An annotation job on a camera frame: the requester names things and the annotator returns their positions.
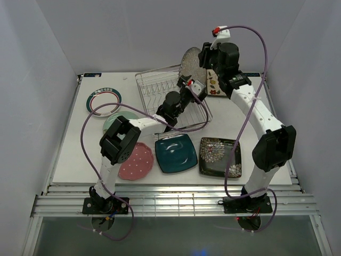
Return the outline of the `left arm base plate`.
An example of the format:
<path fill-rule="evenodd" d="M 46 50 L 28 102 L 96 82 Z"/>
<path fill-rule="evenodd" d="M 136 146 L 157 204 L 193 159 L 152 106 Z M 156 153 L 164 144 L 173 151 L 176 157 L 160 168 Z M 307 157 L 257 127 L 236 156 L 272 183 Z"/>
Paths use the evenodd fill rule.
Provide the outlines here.
<path fill-rule="evenodd" d="M 87 215 L 111 215 L 115 214 L 128 214 L 129 207 L 127 203 L 129 202 L 128 197 L 123 197 L 123 200 L 126 202 L 122 202 L 115 198 L 108 198 L 104 201 L 103 205 L 99 205 L 95 202 L 94 199 L 87 197 L 84 199 L 82 214 Z"/>

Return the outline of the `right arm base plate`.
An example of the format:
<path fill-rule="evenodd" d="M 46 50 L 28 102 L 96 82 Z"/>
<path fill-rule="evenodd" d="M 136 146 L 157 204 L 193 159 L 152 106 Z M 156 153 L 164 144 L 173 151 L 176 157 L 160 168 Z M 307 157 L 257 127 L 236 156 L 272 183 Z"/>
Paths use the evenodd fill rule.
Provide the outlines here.
<path fill-rule="evenodd" d="M 222 200 L 217 202 L 218 205 L 222 205 L 224 213 L 272 213 L 270 198 L 265 195 L 262 197 L 245 197 L 240 199 L 231 199 L 229 197 L 223 197 Z"/>

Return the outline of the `speckled round plate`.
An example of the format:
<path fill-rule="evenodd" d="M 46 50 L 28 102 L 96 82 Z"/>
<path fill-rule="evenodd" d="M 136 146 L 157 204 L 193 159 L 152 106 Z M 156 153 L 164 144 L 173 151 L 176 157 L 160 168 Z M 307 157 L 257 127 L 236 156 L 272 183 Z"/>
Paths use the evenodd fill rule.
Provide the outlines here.
<path fill-rule="evenodd" d="M 201 53 L 201 50 L 197 47 L 191 47 L 185 52 L 180 64 L 179 76 L 191 76 L 193 80 L 205 85 L 207 71 L 199 66 L 199 53 Z"/>

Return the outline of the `wire dish rack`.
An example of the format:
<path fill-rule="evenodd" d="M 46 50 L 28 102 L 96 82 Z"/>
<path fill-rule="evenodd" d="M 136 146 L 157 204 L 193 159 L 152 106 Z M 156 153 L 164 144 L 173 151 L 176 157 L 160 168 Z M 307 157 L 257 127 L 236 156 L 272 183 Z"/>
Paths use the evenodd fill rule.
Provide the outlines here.
<path fill-rule="evenodd" d="M 200 104 L 189 103 L 178 106 L 180 88 L 177 86 L 180 65 L 157 68 L 135 74 L 143 109 L 149 115 L 159 115 L 175 127 L 166 127 L 164 135 L 176 134 L 188 130 L 199 130 L 208 124 L 213 116 L 205 102 L 205 91 L 199 97 Z"/>

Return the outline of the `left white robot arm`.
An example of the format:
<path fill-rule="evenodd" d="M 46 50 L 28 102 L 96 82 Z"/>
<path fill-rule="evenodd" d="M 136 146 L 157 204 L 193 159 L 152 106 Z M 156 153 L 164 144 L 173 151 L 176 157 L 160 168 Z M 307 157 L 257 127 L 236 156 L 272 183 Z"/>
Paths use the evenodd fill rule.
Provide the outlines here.
<path fill-rule="evenodd" d="M 180 76 L 177 86 L 180 90 L 167 93 L 156 114 L 140 119 L 118 116 L 100 139 L 101 168 L 95 172 L 98 181 L 89 195 L 92 205 L 101 213 L 109 212 L 116 200 L 113 195 L 118 172 L 113 167 L 128 160 L 139 137 L 175 129 L 185 108 L 190 103 L 202 103 L 207 95 L 206 85 L 190 76 Z"/>

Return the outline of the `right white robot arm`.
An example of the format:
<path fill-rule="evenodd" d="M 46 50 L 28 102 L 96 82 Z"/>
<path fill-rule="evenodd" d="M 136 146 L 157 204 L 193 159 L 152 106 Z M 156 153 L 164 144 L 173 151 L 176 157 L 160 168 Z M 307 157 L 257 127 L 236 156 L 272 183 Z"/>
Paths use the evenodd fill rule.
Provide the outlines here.
<path fill-rule="evenodd" d="M 292 158 L 296 130 L 282 124 L 257 98 L 249 77 L 239 69 L 239 48 L 235 44 L 205 42 L 198 57 L 199 66 L 215 72 L 221 90 L 245 114 L 245 124 L 251 124 L 257 134 L 249 180 L 239 197 L 223 199 L 232 209 L 252 212 L 265 202 L 274 175 Z"/>

